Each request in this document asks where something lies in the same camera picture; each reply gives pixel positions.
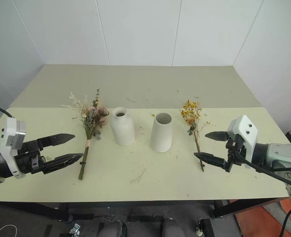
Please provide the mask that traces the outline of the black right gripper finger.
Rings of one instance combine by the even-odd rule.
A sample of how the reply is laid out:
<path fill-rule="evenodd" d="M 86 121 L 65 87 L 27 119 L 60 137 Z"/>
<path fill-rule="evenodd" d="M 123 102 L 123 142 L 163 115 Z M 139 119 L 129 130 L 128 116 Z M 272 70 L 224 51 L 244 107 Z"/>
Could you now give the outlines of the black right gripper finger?
<path fill-rule="evenodd" d="M 194 153 L 194 155 L 198 159 L 202 160 L 203 162 L 210 164 L 210 165 L 213 165 L 213 166 L 216 166 L 216 167 L 219 167 L 225 171 L 230 171 L 230 169 L 231 169 L 229 162 L 227 162 L 223 158 L 219 158 L 219 157 L 216 157 L 212 154 L 203 153 L 203 152 Z"/>
<path fill-rule="evenodd" d="M 229 140 L 229 134 L 226 131 L 213 131 L 205 134 L 205 137 L 215 141 L 227 141 Z"/>

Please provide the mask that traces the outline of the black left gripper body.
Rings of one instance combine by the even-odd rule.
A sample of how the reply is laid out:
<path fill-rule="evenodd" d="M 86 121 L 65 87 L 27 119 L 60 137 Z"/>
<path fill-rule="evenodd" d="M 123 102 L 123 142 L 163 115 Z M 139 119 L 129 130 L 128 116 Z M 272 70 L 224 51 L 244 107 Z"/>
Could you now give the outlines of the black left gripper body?
<path fill-rule="evenodd" d="M 38 140 L 23 143 L 14 157 L 19 170 L 24 174 L 43 171 L 46 161 L 40 154 L 42 150 L 43 146 Z"/>

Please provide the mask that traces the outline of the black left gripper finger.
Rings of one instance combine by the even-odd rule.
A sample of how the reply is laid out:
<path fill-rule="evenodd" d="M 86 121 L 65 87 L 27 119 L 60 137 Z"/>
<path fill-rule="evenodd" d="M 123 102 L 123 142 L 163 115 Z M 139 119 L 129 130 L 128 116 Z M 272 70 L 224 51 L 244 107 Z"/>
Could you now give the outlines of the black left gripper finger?
<path fill-rule="evenodd" d="M 60 133 L 60 134 L 55 134 L 55 135 L 39 138 L 37 139 L 37 144 L 38 144 L 39 150 L 42 151 L 43 148 L 45 147 L 64 144 L 68 142 L 69 140 L 73 139 L 74 137 L 75 136 L 72 134 Z"/>
<path fill-rule="evenodd" d="M 66 155 L 57 157 L 54 160 L 46 162 L 44 164 L 43 174 L 48 174 L 48 173 L 63 169 L 69 165 L 72 165 L 73 163 L 77 162 L 82 156 L 83 156 L 83 153 L 66 154 Z"/>

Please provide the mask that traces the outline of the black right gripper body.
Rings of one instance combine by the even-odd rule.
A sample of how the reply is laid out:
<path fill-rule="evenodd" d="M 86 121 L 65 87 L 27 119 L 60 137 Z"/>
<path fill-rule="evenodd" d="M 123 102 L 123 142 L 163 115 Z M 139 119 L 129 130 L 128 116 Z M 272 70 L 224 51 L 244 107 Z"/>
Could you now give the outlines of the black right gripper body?
<path fill-rule="evenodd" d="M 237 151 L 242 158 L 245 158 L 246 148 L 243 143 L 244 139 L 242 137 L 236 137 L 235 141 L 232 138 L 229 138 L 229 140 L 227 141 L 225 145 L 228 151 L 227 164 L 225 165 L 226 172 L 230 172 L 234 164 L 241 166 L 244 163 L 243 161 L 240 161 L 235 155 L 235 151 Z"/>

